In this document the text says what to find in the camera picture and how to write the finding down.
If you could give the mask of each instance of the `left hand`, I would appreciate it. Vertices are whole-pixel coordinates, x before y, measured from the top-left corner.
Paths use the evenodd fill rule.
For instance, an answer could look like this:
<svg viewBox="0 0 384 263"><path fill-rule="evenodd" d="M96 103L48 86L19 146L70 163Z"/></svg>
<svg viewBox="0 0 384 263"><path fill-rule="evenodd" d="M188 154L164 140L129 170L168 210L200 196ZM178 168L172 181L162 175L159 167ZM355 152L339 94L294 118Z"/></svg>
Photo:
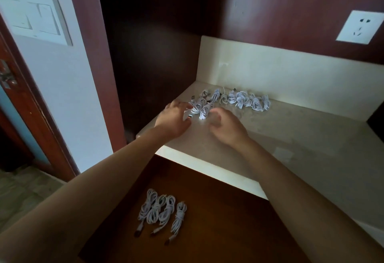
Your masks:
<svg viewBox="0 0 384 263"><path fill-rule="evenodd" d="M189 118L183 120L184 111L192 108L193 106L187 102L173 100L160 112L156 119L155 127L162 128L169 140L179 137L191 125Z"/></svg>

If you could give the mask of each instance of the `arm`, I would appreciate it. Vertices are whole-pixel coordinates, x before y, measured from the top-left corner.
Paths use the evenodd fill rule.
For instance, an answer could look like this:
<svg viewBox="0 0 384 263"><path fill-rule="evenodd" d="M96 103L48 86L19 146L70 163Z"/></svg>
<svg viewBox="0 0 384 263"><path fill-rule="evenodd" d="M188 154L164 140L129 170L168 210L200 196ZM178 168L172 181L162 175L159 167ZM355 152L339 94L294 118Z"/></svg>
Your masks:
<svg viewBox="0 0 384 263"><path fill-rule="evenodd" d="M384 262L384 249L350 217L248 137L223 108L211 132L249 162L273 208L312 262Z"/></svg>
<svg viewBox="0 0 384 263"><path fill-rule="evenodd" d="M155 152L183 134L185 102L166 106L153 129L71 180L0 235L0 261L73 262Z"/></svg>

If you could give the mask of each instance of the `switch panel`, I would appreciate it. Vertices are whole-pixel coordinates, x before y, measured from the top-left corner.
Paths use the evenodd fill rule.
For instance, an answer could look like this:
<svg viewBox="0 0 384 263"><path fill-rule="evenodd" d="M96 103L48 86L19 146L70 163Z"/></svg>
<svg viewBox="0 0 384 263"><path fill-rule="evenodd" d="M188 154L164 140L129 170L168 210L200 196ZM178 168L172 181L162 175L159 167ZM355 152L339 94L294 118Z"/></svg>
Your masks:
<svg viewBox="0 0 384 263"><path fill-rule="evenodd" d="M353 10L336 40L369 44L383 20L384 13Z"/></svg>
<svg viewBox="0 0 384 263"><path fill-rule="evenodd" d="M0 10L14 34L72 45L58 0L0 0Z"/></svg>

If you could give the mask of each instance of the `door lock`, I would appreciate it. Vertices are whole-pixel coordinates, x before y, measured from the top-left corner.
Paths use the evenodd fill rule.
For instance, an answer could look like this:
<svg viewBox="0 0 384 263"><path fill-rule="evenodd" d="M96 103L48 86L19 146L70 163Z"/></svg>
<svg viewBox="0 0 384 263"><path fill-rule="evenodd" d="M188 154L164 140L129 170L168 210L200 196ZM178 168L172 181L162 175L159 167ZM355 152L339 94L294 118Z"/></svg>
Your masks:
<svg viewBox="0 0 384 263"><path fill-rule="evenodd" d="M17 81L15 79L15 76L13 76L11 70L9 69L7 63L4 60L1 60L1 67L3 68L0 70L0 81L3 83L4 88L11 89L9 84L17 85Z"/></svg>

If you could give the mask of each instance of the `wall socket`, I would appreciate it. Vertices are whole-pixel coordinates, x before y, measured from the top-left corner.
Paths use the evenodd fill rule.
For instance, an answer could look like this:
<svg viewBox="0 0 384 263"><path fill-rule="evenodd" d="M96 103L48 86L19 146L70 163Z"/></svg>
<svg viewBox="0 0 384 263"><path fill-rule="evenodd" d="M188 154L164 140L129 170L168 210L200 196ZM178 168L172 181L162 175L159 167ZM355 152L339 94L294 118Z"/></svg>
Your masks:
<svg viewBox="0 0 384 263"><path fill-rule="evenodd" d="M369 44L384 20L384 13L353 10L336 40Z"/></svg>

